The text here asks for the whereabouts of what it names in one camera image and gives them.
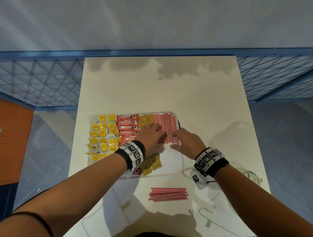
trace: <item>wire mesh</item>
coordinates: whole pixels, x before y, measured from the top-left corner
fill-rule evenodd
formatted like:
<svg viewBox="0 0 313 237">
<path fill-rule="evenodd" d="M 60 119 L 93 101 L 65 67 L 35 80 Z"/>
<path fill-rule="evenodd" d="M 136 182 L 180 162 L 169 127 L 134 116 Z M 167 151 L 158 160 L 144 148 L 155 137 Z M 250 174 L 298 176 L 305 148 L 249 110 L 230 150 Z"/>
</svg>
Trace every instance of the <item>wire mesh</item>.
<svg viewBox="0 0 313 237">
<path fill-rule="evenodd" d="M 237 58 L 248 100 L 258 99 L 313 69 L 313 57 Z M 0 92 L 35 107 L 77 106 L 83 60 L 0 61 Z M 273 99 L 313 98 L 313 79 Z"/>
</svg>

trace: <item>forearm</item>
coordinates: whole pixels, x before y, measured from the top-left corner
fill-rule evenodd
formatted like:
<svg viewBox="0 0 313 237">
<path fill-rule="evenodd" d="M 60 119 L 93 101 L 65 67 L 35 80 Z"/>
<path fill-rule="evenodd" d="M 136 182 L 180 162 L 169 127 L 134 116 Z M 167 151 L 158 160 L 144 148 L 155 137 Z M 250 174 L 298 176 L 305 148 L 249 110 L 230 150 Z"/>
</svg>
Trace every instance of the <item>forearm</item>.
<svg viewBox="0 0 313 237">
<path fill-rule="evenodd" d="M 313 226 L 231 165 L 214 176 L 244 223 L 259 237 L 313 236 Z"/>
<path fill-rule="evenodd" d="M 97 204 L 126 170 L 125 160 L 112 154 L 55 185 L 16 212 L 39 214 L 55 236 L 62 236 Z"/>
</svg>

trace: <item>hand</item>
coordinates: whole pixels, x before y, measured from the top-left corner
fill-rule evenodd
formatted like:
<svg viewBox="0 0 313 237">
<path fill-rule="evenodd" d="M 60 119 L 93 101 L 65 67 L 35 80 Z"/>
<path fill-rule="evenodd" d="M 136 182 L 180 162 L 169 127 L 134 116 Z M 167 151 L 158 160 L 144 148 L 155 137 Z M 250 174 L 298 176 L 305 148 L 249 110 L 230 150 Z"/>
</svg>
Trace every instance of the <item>hand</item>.
<svg viewBox="0 0 313 237">
<path fill-rule="evenodd" d="M 171 148 L 192 160 L 195 160 L 197 155 L 207 148 L 198 135 L 190 133 L 184 128 L 174 131 L 173 137 L 177 137 L 180 140 L 181 146 L 173 144 Z"/>
<path fill-rule="evenodd" d="M 157 131 L 159 127 L 161 127 L 160 124 L 147 124 L 146 126 L 141 127 L 135 137 L 135 140 L 140 141 L 145 146 L 146 156 L 159 153 L 163 149 L 163 144 L 158 144 L 157 142 L 161 136 L 166 134 L 166 132 L 162 130 Z"/>
</svg>

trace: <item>table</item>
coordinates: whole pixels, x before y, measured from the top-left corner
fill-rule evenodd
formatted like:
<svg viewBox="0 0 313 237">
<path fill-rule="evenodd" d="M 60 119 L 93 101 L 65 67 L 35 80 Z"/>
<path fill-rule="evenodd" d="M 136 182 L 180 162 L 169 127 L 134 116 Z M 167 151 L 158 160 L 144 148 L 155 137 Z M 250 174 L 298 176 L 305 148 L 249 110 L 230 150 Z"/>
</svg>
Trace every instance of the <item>table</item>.
<svg viewBox="0 0 313 237">
<path fill-rule="evenodd" d="M 182 127 L 220 149 L 234 167 L 269 184 L 235 56 L 86 58 L 69 175 L 87 165 L 88 116 L 174 112 Z M 198 190 L 184 157 L 178 175 L 119 180 L 66 236 L 254 236 L 216 183 Z M 151 187 L 185 187 L 182 201 L 148 201 Z"/>
</svg>

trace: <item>blue fence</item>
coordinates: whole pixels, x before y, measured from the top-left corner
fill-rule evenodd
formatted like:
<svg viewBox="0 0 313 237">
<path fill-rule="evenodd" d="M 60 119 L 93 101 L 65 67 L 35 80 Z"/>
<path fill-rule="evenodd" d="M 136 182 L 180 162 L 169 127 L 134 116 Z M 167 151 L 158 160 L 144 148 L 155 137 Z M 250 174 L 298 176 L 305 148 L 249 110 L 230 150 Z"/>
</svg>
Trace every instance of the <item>blue fence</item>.
<svg viewBox="0 0 313 237">
<path fill-rule="evenodd" d="M 313 98 L 313 49 L 0 52 L 0 97 L 35 110 L 76 109 L 85 57 L 235 55 L 251 103 Z"/>
</svg>

